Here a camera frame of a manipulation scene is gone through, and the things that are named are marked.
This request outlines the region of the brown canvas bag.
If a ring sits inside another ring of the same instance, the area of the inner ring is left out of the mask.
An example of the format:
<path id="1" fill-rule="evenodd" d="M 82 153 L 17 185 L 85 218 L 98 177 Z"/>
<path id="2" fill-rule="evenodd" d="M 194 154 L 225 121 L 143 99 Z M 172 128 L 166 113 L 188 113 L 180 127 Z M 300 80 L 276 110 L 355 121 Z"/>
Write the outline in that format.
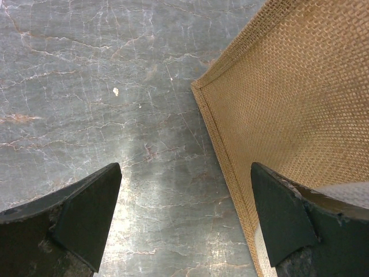
<path id="1" fill-rule="evenodd" d="M 368 204 L 367 1 L 267 1 L 191 89 L 258 276 L 252 163 Z"/>

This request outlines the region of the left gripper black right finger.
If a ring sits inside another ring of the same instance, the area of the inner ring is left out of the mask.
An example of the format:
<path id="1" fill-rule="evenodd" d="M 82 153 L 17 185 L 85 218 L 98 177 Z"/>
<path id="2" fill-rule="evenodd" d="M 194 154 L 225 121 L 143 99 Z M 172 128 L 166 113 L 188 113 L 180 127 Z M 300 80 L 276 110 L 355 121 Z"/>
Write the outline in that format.
<path id="1" fill-rule="evenodd" d="M 368 207 L 293 182 L 260 163 L 251 183 L 277 276 L 368 276 Z"/>

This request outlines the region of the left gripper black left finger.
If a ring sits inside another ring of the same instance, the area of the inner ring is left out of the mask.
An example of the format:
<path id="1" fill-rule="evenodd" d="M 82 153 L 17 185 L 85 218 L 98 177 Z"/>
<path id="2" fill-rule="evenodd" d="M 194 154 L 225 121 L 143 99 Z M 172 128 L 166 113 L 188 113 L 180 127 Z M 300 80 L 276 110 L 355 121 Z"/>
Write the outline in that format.
<path id="1" fill-rule="evenodd" d="M 111 163 L 60 190 L 1 212 L 1 276 L 93 276 L 122 180 Z"/>

